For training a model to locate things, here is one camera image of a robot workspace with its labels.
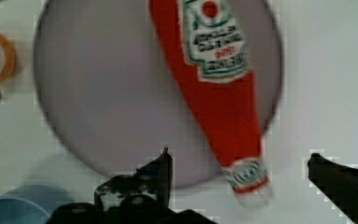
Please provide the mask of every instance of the red ketchup bottle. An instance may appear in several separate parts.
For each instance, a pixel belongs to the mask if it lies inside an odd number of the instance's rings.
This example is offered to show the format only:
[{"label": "red ketchup bottle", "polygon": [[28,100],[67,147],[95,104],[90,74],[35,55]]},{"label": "red ketchup bottle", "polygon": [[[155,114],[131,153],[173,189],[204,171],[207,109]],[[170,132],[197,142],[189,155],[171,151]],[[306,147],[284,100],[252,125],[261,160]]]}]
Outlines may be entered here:
[{"label": "red ketchup bottle", "polygon": [[150,0],[174,79],[238,201],[272,196],[262,160],[249,46],[226,0]]}]

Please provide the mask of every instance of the bottle label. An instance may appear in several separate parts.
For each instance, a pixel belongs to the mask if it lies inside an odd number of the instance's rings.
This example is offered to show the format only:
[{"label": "bottle label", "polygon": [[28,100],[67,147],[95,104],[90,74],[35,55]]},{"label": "bottle label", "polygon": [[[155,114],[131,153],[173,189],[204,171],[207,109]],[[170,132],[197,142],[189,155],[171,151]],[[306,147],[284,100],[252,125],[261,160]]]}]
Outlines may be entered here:
[{"label": "bottle label", "polygon": [[223,168],[223,174],[234,189],[248,189],[263,183],[267,177],[266,166],[259,158],[235,161]]},{"label": "bottle label", "polygon": [[178,0],[186,63],[200,81],[227,83],[246,75],[248,46],[226,0]]}]

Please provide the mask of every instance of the white plate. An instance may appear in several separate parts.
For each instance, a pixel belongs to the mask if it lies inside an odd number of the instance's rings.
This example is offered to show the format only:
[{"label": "white plate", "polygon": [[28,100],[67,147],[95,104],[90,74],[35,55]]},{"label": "white plate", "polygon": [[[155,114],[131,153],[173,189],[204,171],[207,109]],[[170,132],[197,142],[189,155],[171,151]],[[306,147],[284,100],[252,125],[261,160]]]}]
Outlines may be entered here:
[{"label": "white plate", "polygon": [[[251,45],[259,122],[268,127],[282,85],[279,34],[265,3],[230,0]],[[219,172],[164,61],[147,1],[50,0],[34,41],[34,78],[48,123],[98,173],[134,171],[164,146],[176,187]]]}]

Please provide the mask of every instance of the blue cup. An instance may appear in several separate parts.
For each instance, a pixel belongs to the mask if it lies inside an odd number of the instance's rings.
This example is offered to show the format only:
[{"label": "blue cup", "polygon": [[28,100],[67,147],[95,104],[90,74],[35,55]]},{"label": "blue cup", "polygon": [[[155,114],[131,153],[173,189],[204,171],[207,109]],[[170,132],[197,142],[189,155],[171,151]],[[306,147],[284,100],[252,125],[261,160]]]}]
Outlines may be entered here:
[{"label": "blue cup", "polygon": [[72,202],[62,189],[23,186],[0,196],[0,224],[46,224],[58,207]]}]

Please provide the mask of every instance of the table surface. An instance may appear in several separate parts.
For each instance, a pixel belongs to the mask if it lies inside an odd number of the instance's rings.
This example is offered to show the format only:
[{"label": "table surface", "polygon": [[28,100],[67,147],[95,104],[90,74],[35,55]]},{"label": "table surface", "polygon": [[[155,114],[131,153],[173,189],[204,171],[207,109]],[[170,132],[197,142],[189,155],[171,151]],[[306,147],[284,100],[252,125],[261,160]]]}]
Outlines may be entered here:
[{"label": "table surface", "polygon": [[[35,99],[32,45],[45,1],[0,1],[0,31],[18,52],[16,76],[0,86],[0,194],[24,184],[66,189],[92,202],[106,179],[68,153]],[[171,208],[195,209],[218,223],[351,223],[310,185],[310,153],[358,168],[358,1],[269,1],[285,49],[284,92],[265,135],[275,192],[262,209],[235,201],[222,176],[172,191]]]}]

